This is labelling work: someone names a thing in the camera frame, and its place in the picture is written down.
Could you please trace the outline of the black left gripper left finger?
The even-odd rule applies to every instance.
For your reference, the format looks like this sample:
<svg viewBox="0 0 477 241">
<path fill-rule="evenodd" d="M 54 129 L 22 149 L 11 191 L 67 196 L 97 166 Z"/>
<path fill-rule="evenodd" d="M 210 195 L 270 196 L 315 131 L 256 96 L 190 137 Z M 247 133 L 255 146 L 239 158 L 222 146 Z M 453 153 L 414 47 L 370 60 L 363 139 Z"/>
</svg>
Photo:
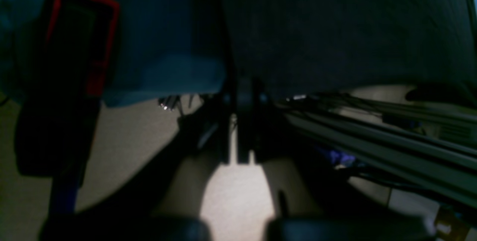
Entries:
<svg viewBox="0 0 477 241">
<path fill-rule="evenodd" d="M 230 163 L 231 117 L 236 108 L 237 81 L 226 81 L 218 95 L 218 151 L 223 164 Z"/>
</svg>

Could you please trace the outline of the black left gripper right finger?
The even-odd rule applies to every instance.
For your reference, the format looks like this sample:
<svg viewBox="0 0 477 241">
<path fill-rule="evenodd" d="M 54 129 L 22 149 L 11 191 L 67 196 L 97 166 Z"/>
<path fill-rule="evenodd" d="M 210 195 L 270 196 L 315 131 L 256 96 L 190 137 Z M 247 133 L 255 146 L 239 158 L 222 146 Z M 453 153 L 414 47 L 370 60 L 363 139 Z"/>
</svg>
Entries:
<svg viewBox="0 0 477 241">
<path fill-rule="evenodd" d="M 251 153 L 260 160 L 263 149 L 261 121 L 269 97 L 258 79 L 237 83 L 237 163 L 250 163 Z"/>
</svg>

